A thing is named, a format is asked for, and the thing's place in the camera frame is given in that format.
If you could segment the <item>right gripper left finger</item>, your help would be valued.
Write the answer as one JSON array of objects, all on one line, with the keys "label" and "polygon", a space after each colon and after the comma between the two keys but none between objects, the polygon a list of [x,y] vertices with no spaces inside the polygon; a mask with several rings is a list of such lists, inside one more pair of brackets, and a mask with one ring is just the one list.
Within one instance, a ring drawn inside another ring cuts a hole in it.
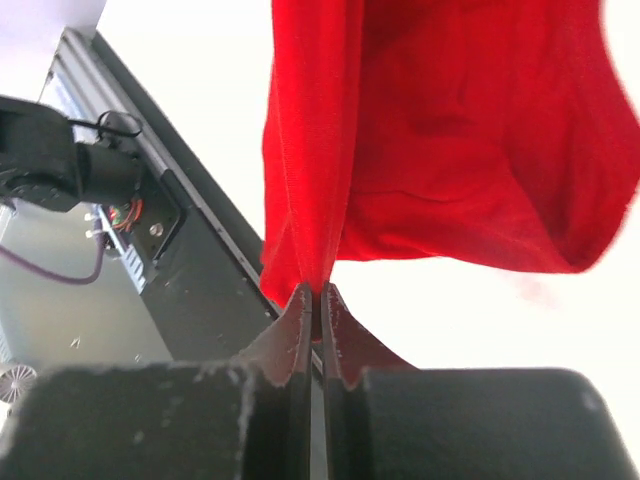
[{"label": "right gripper left finger", "polygon": [[1,436],[5,479],[306,479],[312,295],[225,361],[43,375]]}]

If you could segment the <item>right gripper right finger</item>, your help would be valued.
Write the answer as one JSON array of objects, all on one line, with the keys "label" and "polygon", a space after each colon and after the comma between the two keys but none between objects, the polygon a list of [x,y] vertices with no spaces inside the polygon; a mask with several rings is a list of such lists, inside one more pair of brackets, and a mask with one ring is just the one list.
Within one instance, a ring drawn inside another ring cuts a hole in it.
[{"label": "right gripper right finger", "polygon": [[599,392],[558,368],[420,370],[320,298],[333,479],[635,479]]}]

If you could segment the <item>red t-shirt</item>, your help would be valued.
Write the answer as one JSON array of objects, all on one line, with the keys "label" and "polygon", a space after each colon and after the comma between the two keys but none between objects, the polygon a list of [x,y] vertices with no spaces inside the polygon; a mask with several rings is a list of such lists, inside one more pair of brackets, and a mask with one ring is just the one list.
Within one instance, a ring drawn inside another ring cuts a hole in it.
[{"label": "red t-shirt", "polygon": [[599,1],[276,1],[260,287],[338,260],[580,273],[639,181]]}]

